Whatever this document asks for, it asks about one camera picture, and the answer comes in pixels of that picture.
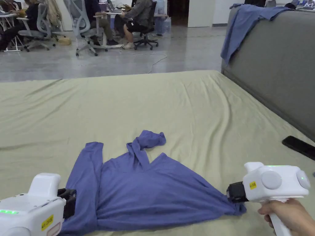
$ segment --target human hand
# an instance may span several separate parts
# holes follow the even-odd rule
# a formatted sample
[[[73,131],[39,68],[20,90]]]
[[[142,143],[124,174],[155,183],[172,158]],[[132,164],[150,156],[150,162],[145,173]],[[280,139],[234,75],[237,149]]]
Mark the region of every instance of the human hand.
[[[302,204],[295,199],[289,199],[285,203],[270,201],[263,205],[258,213],[265,215],[265,220],[271,228],[273,228],[273,225],[269,214],[275,213],[286,227],[298,235],[315,236],[315,221]]]
[[[129,5],[127,5],[127,4],[124,4],[123,6],[125,7],[126,11],[130,11],[131,10],[131,7]]]

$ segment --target yellow label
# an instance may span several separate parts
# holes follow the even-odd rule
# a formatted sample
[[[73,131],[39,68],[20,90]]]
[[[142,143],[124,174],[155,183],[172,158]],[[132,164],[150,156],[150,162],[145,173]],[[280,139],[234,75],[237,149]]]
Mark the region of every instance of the yellow label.
[[[48,217],[43,223],[42,223],[42,231],[48,228],[49,225],[51,225],[54,221],[54,215],[51,215]]]
[[[257,187],[256,182],[255,182],[255,181],[254,181],[254,182],[251,182],[251,183],[249,184],[249,187],[250,187],[251,190],[253,190],[254,188],[256,188],[256,187]]]

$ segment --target shoe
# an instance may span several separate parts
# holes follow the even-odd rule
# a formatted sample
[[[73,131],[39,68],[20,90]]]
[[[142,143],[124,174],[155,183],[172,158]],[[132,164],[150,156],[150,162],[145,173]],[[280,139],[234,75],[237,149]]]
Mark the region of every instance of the shoe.
[[[118,45],[118,43],[115,40],[107,40],[107,45],[108,46],[114,46],[114,45]]]
[[[126,45],[123,46],[123,49],[131,49],[134,48],[135,45],[132,42],[127,43]]]
[[[118,42],[119,42],[119,44],[125,45],[128,43],[128,40],[126,38],[122,38]]]

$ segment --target green led light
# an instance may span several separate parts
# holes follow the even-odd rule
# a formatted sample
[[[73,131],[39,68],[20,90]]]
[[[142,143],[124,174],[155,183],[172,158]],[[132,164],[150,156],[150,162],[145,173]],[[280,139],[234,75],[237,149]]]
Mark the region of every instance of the green led light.
[[[12,215],[18,214],[17,211],[7,211],[7,210],[0,210],[0,213],[12,214]]]

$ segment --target smartphone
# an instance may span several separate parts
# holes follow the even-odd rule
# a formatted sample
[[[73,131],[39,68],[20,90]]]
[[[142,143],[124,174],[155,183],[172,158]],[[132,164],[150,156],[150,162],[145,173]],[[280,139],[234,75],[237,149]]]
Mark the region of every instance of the smartphone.
[[[315,147],[299,140],[298,138],[288,136],[282,141],[282,144],[312,160],[315,160]]]

